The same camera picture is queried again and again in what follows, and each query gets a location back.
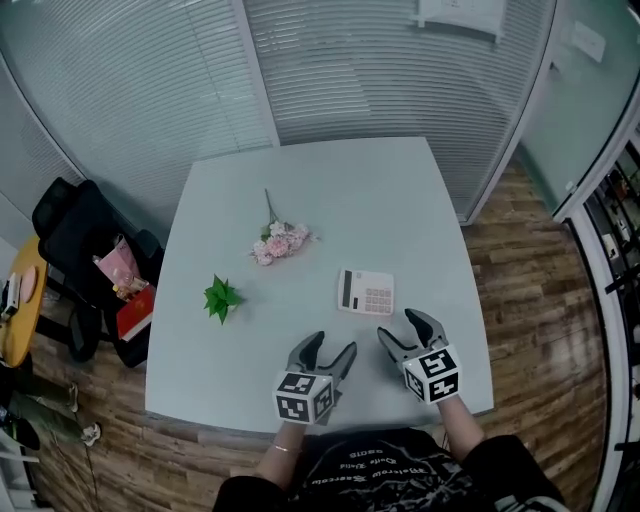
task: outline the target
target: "green leaf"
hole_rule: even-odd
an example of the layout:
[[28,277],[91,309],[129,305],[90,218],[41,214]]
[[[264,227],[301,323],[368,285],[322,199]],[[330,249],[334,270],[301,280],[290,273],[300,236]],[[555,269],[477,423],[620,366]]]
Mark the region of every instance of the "green leaf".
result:
[[227,304],[229,304],[229,306],[237,306],[243,302],[244,299],[236,293],[235,288],[229,287],[227,290]]
[[205,304],[204,308],[209,308],[211,311],[215,311],[216,306],[220,304],[220,302],[224,303],[223,300],[219,299],[215,295],[212,295],[211,297],[207,298],[207,303]]
[[226,307],[227,307],[227,303],[224,300],[219,300],[216,303],[215,307],[213,308],[213,312],[214,313],[220,313],[220,310],[222,308],[226,308]]
[[222,282],[222,280],[214,275],[213,276],[213,291],[214,293],[220,297],[221,299],[225,298],[225,289],[224,289],[224,283]]
[[224,325],[224,320],[225,318],[227,318],[227,312],[228,308],[226,304],[220,311],[218,311],[218,316],[220,317],[220,325]]

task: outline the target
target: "black and white marker cube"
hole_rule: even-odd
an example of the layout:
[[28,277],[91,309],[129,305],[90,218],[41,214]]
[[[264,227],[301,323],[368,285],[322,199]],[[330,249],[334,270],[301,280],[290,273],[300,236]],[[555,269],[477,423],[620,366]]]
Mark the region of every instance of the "black and white marker cube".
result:
[[313,425],[334,405],[333,378],[280,372],[273,390],[273,403],[278,418]]
[[462,371],[452,345],[405,361],[402,367],[407,387],[428,404],[460,392]]

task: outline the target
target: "pink flower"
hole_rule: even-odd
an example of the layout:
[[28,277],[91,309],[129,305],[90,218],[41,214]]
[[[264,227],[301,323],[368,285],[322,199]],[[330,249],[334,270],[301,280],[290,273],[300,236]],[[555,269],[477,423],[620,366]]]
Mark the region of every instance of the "pink flower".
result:
[[269,237],[267,240],[267,251],[274,258],[286,256],[289,250],[289,242],[285,238],[279,236]]
[[271,257],[270,254],[262,254],[260,256],[256,255],[256,263],[258,265],[262,265],[263,267],[266,267],[273,263],[273,258]]
[[255,244],[253,244],[253,255],[256,258],[258,256],[265,256],[267,252],[267,244],[265,244],[262,240],[258,240]]
[[304,244],[305,239],[304,237],[300,236],[300,234],[296,232],[292,232],[287,237],[287,240],[289,241],[289,253],[293,254],[294,252],[299,250],[300,247],[302,247],[302,244]]
[[300,236],[302,240],[306,239],[309,236],[309,228],[304,224],[296,224],[296,227],[293,229],[293,232]]
[[271,236],[280,236],[287,232],[287,227],[282,222],[275,221],[269,227],[271,228]]

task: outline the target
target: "frosted glass partition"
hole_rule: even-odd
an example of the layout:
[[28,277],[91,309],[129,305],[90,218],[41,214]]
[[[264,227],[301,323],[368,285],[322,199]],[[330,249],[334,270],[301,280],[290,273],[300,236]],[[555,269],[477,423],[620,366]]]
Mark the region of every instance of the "frosted glass partition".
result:
[[74,163],[161,238],[194,161],[271,145],[230,0],[2,2],[0,50]]
[[[640,71],[640,25],[625,0],[567,3],[562,42],[521,141],[551,211],[570,195],[606,144]],[[580,49],[585,32],[580,24],[604,38],[601,62],[594,58],[597,52],[589,56]]]
[[416,0],[246,0],[283,144],[424,136],[467,218],[529,98],[555,0],[509,0],[504,37],[412,21]]
[[81,181],[0,68],[0,237],[14,247],[22,246],[33,234],[33,209],[57,177],[74,184]]

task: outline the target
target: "person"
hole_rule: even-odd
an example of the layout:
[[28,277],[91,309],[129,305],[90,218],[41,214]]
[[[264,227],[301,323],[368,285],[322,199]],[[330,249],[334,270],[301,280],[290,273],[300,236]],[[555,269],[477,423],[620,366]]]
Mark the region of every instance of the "person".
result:
[[253,476],[226,480],[214,512],[566,511],[515,436],[487,439],[456,395],[437,403],[450,452],[410,428],[305,439],[282,425]]
[[3,412],[0,417],[8,417],[9,412],[59,434],[66,441],[82,442],[89,447],[100,439],[102,430],[98,423],[82,428],[75,419],[46,407],[45,400],[63,405],[75,414],[78,411],[78,386],[72,383],[65,388],[25,370],[0,364],[0,409]]

